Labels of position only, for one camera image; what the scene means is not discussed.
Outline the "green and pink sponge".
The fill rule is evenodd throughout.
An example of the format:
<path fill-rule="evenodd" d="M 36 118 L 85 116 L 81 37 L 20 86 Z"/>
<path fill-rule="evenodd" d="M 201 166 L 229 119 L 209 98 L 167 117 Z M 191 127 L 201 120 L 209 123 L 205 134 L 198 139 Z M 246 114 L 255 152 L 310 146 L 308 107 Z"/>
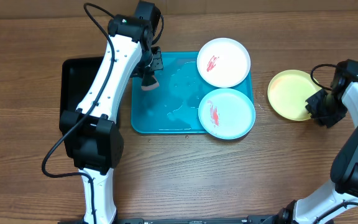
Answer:
<path fill-rule="evenodd" d="M 142 79 L 141 89 L 144 91 L 154 90 L 159 86 L 159 82 L 157 81 L 155 75 L 145 75 Z"/>

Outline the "yellow-green rimmed plate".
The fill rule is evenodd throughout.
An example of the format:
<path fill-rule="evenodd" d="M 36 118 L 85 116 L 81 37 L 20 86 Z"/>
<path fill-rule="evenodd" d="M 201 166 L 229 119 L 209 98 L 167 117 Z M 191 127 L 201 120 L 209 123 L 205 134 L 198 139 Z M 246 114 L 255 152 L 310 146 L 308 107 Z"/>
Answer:
<path fill-rule="evenodd" d="M 271 79 L 267 96 L 270 105 L 280 116 L 292 121 L 306 121 L 311 119 L 306 100 L 320 89 L 308 73 L 285 70 Z"/>

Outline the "white plate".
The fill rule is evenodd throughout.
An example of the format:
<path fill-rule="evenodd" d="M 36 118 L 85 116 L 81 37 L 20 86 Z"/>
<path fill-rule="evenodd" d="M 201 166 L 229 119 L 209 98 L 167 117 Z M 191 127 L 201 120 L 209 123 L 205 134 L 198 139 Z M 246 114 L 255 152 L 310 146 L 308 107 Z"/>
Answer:
<path fill-rule="evenodd" d="M 231 88 L 243 82 L 251 68 L 250 55 L 230 38 L 210 40 L 198 52 L 196 66 L 204 81 L 218 88 Z"/>

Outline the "light blue plate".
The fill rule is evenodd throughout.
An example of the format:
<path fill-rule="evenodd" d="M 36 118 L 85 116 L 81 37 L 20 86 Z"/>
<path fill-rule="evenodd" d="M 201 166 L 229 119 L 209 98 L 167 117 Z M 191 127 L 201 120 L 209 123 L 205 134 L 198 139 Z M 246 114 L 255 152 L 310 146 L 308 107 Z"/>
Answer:
<path fill-rule="evenodd" d="M 253 102 L 232 88 L 218 88 L 203 97 L 198 107 L 199 121 L 210 135 L 224 140 L 245 136 L 253 127 Z"/>

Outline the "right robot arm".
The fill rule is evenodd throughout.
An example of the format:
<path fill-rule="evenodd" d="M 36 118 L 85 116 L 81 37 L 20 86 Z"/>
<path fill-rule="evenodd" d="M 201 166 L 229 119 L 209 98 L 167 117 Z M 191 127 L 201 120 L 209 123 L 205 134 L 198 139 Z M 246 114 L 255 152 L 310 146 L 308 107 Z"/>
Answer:
<path fill-rule="evenodd" d="M 330 180 L 306 198 L 294 200 L 266 223 L 333 223 L 358 207 L 358 82 L 350 82 L 342 103 L 356 127 L 331 166 Z"/>

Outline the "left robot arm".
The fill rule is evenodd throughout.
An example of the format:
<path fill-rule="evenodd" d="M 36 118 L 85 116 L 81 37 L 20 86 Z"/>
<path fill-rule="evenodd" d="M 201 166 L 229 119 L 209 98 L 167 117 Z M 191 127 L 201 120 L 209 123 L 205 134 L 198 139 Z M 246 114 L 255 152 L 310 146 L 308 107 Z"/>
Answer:
<path fill-rule="evenodd" d="M 117 126 L 119 105 L 132 77 L 139 77 L 145 89 L 158 87 L 154 76 L 162 69 L 161 50 L 156 46 L 164 18 L 116 15 L 101 32 L 106 50 L 88 91 L 74 111 L 63 110 L 59 128 L 67 156 L 73 159 L 85 193 L 85 214 L 81 223 L 114 223 L 117 209 L 113 199 L 113 173 L 124 140 Z"/>

